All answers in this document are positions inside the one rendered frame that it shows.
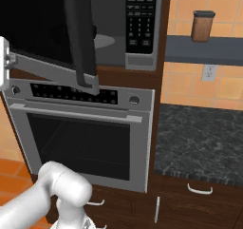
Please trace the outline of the dark wood cupboard door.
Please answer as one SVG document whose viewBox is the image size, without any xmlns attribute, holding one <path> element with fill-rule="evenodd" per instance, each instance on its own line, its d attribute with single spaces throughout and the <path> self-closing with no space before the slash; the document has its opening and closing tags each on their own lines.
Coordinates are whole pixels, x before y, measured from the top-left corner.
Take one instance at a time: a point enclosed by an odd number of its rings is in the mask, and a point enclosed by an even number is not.
<svg viewBox="0 0 243 229">
<path fill-rule="evenodd" d="M 160 194 L 158 229 L 234 229 L 237 205 Z"/>
</svg>

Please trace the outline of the black glass microwave door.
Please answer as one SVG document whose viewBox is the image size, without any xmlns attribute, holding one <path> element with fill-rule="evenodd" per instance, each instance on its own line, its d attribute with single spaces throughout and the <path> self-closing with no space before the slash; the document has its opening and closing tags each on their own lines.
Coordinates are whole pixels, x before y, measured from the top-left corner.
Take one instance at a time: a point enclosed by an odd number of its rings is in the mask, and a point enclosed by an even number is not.
<svg viewBox="0 0 243 229">
<path fill-rule="evenodd" d="M 0 0 L 0 36 L 9 42 L 9 85 L 16 68 L 60 86 L 100 92 L 77 84 L 64 0 Z"/>
</svg>

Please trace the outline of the stainless steel oven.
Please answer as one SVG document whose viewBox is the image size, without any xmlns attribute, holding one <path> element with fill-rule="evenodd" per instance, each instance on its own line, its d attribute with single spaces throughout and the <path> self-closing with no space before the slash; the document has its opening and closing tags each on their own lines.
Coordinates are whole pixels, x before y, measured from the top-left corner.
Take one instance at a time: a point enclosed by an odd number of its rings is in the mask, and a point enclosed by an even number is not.
<svg viewBox="0 0 243 229">
<path fill-rule="evenodd" d="M 12 79 L 3 95 L 31 173 L 54 161 L 93 184 L 147 191 L 153 89 L 101 86 L 91 95 Z"/>
</svg>

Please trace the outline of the oven door with glass window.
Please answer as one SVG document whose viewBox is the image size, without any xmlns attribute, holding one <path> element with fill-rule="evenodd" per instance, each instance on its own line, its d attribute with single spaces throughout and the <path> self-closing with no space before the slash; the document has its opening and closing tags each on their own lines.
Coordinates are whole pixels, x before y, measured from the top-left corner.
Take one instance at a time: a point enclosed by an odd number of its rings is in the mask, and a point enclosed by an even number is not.
<svg viewBox="0 0 243 229">
<path fill-rule="evenodd" d="M 152 128 L 149 111 L 34 102 L 22 105 L 121 118 L 141 116 L 142 122 L 135 124 L 36 114 L 9 108 L 32 174 L 38 173 L 44 163 L 53 161 L 79 173 L 93 184 L 141 193 L 147 191 Z"/>
</svg>

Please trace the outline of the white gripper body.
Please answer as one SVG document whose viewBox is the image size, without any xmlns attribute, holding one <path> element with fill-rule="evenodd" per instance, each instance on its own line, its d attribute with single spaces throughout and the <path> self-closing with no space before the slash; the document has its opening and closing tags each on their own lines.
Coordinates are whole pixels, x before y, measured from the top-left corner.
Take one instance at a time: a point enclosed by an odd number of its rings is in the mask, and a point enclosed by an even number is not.
<svg viewBox="0 0 243 229">
<path fill-rule="evenodd" d="M 9 42 L 0 36 L 0 91 L 9 88 L 9 71 L 7 66 L 9 64 Z"/>
</svg>

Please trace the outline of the dark grey wall shelf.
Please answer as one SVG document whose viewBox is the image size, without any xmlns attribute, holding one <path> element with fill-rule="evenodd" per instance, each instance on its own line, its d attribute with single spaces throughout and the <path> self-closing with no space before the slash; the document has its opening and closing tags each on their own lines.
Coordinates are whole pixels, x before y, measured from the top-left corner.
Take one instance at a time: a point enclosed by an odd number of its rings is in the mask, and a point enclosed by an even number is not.
<svg viewBox="0 0 243 229">
<path fill-rule="evenodd" d="M 190 36 L 168 35 L 165 61 L 243 67 L 243 38 L 211 37 L 198 43 Z"/>
</svg>

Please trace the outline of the dark wood drawer front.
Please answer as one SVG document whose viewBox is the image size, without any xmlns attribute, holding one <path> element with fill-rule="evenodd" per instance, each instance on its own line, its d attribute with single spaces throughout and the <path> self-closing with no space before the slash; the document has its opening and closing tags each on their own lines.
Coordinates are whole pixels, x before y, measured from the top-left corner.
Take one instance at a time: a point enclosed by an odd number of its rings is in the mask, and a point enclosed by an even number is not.
<svg viewBox="0 0 243 229">
<path fill-rule="evenodd" d="M 204 191 L 209 190 L 212 186 L 214 192 L 212 195 L 195 194 L 188 190 L 187 183 L 190 183 L 190 186 L 195 189 Z M 160 188 L 171 194 L 243 207 L 243 188 L 241 187 L 164 176 Z"/>
<path fill-rule="evenodd" d="M 94 185 L 90 201 L 102 200 L 102 206 L 84 207 L 98 228 L 149 229 L 151 207 L 147 194 Z"/>
</svg>

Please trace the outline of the dark wood appliance cabinet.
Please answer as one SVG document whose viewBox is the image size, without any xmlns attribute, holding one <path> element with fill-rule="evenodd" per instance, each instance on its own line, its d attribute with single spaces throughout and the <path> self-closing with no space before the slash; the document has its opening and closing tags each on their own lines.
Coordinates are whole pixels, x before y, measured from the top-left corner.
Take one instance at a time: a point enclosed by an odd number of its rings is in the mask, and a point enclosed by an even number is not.
<svg viewBox="0 0 243 229">
<path fill-rule="evenodd" d="M 159 51 L 158 51 L 158 61 L 157 68 L 154 71 L 145 71 L 145 70 L 133 70 L 127 69 L 124 66 L 100 66 L 96 61 L 96 71 L 99 77 L 99 89 L 101 86 L 115 86 L 115 87 L 128 87 L 128 88 L 138 88 L 138 89 L 153 89 L 155 91 L 155 101 L 154 101 L 154 111 L 153 111 L 153 123 L 152 123 L 152 136 L 151 136 L 151 146 L 150 146 L 150 159 L 149 159 L 149 171 L 148 179 L 151 170 L 151 158 L 155 152 L 155 146 L 153 142 L 153 127 L 154 120 L 159 111 L 159 90 L 161 85 L 161 75 L 163 61 L 165 57 L 165 45 L 166 45 L 166 31 L 168 25 L 168 16 L 169 16 L 169 5 L 170 0 L 162 0 L 161 5 L 161 19 L 160 19 L 160 28 L 159 28 Z M 37 80 L 52 82 L 48 79 L 36 76 L 30 72 L 23 71 L 20 69 L 13 68 L 10 71 L 10 80 L 12 79 L 21 79 L 21 80 Z M 12 118 L 9 114 L 9 118 L 12 123 L 12 127 L 15 131 L 15 136 L 18 143 L 21 147 L 21 152 L 23 154 L 25 163 L 28 167 L 23 147 L 19 141 L 18 135 L 16 133 Z"/>
</svg>

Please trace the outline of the white wall socket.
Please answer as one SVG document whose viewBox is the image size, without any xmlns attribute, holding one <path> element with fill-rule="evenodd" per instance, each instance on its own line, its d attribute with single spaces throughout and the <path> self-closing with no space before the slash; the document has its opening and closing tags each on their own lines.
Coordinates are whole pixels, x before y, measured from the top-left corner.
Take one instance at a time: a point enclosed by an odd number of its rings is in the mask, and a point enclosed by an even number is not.
<svg viewBox="0 0 243 229">
<path fill-rule="evenodd" d="M 211 81 L 215 80 L 217 65 L 205 65 L 203 67 L 201 80 L 202 81 Z"/>
</svg>

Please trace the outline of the grey microwave turntable plate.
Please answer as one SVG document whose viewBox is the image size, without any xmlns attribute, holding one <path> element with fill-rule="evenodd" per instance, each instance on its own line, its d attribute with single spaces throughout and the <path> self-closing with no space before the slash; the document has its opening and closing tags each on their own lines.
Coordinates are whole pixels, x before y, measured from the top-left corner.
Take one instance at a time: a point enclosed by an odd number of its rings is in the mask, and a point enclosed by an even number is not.
<svg viewBox="0 0 243 229">
<path fill-rule="evenodd" d="M 115 39 L 107 35 L 97 34 L 94 39 L 95 48 L 106 48 L 114 43 Z"/>
</svg>

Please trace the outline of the black and silver microwave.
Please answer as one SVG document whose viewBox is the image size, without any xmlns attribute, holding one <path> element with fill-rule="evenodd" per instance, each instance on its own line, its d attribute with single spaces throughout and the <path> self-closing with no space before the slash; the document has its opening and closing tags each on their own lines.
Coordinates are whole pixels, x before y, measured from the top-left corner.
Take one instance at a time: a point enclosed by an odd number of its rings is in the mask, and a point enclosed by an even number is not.
<svg viewBox="0 0 243 229">
<path fill-rule="evenodd" d="M 115 39 L 96 48 L 100 66 L 154 71 L 159 51 L 162 0 L 91 0 L 97 34 Z"/>
</svg>

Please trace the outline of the brown jar with black lid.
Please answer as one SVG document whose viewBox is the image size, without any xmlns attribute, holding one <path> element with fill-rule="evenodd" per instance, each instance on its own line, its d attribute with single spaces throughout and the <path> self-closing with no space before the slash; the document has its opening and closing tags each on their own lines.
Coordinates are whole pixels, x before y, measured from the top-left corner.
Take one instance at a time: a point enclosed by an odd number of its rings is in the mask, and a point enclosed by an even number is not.
<svg viewBox="0 0 243 229">
<path fill-rule="evenodd" d="M 191 39 L 193 42 L 209 41 L 215 12 L 212 10 L 195 10 Z"/>
</svg>

